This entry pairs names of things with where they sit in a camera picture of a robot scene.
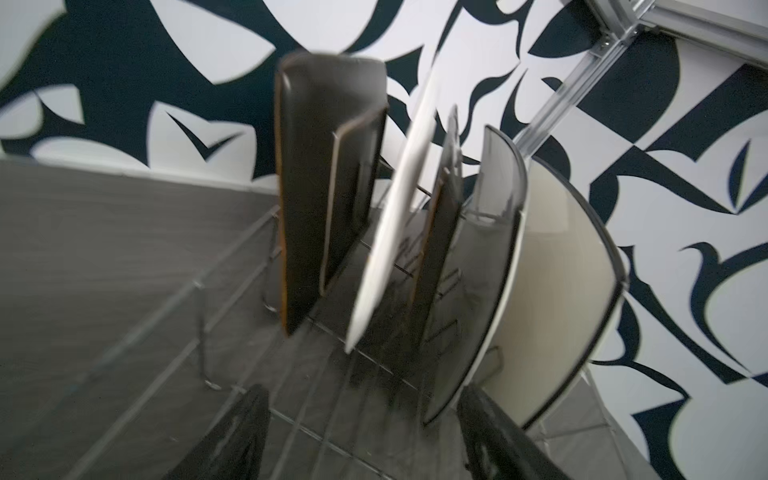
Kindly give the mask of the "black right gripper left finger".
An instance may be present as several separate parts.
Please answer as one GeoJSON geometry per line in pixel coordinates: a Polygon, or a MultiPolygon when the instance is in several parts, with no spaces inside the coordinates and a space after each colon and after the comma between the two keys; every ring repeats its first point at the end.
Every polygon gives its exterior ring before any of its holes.
{"type": "Polygon", "coordinates": [[[257,479],[269,423],[269,391],[254,385],[163,479],[257,479]]]}

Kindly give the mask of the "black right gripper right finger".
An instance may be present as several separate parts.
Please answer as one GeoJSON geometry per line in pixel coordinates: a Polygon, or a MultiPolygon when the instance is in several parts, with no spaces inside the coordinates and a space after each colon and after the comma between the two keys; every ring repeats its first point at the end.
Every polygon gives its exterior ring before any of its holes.
{"type": "Polygon", "coordinates": [[[478,386],[463,389],[457,415],[474,479],[568,477],[478,386]]]}

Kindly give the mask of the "cream square plate black rim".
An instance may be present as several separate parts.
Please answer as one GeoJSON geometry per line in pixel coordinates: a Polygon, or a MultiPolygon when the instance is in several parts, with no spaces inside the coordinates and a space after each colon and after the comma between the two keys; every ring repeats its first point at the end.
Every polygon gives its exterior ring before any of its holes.
{"type": "Polygon", "coordinates": [[[484,128],[481,163],[453,251],[458,285],[440,303],[458,332],[437,361],[422,423],[435,423],[479,369],[509,300],[522,246],[528,168],[498,128],[484,128]]]}

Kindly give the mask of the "round speckled plate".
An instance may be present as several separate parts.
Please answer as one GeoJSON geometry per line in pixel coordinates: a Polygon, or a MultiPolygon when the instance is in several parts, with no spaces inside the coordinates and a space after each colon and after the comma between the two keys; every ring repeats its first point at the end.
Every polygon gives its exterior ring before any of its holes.
{"type": "Polygon", "coordinates": [[[383,298],[395,263],[399,239],[435,130],[439,77],[440,73],[434,68],[421,89],[421,97],[406,134],[354,302],[344,346],[347,354],[353,351],[364,336],[383,298]]]}

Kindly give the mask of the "white square plate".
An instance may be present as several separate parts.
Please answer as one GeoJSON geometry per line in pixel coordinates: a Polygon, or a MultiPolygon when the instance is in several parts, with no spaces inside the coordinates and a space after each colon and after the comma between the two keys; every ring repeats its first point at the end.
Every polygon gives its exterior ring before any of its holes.
{"type": "Polygon", "coordinates": [[[546,416],[618,322],[628,274],[603,221],[532,159],[522,248],[481,387],[523,429],[546,416]]]}

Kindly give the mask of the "large black square plate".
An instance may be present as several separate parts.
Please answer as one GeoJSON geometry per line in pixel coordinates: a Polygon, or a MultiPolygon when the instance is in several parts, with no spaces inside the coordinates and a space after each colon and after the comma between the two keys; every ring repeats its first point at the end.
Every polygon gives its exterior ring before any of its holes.
{"type": "Polygon", "coordinates": [[[333,132],[374,108],[388,110],[383,61],[296,51],[275,78],[281,323],[292,335],[318,300],[333,132]]]}

